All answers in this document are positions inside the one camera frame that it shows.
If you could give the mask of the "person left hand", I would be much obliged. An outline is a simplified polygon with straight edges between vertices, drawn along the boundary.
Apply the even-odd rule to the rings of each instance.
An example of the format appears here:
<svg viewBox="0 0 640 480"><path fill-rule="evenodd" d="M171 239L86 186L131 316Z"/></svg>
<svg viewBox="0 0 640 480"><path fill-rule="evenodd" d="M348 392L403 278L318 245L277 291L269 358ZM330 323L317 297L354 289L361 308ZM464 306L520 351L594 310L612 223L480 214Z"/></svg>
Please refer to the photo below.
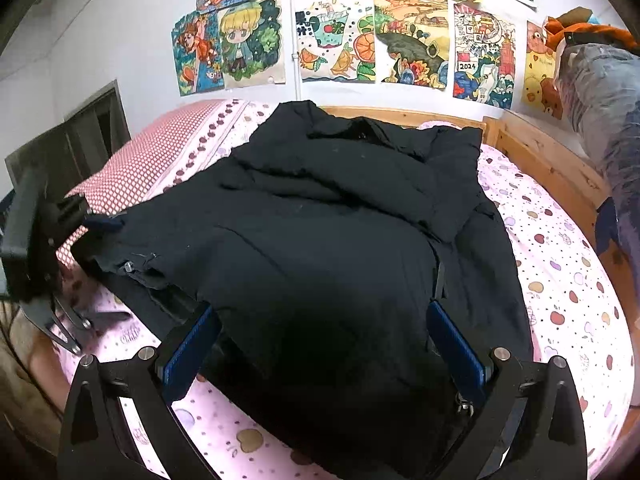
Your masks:
<svg viewBox="0 0 640 480"><path fill-rule="evenodd" d="M60 272L62 296L76 311L85 310L96 288L77 263L71 266L61 263ZM59 412L64 411L70 383L62 370L53 341L40 330L34 337L32 350L28 352L27 367L47 399Z"/></svg>

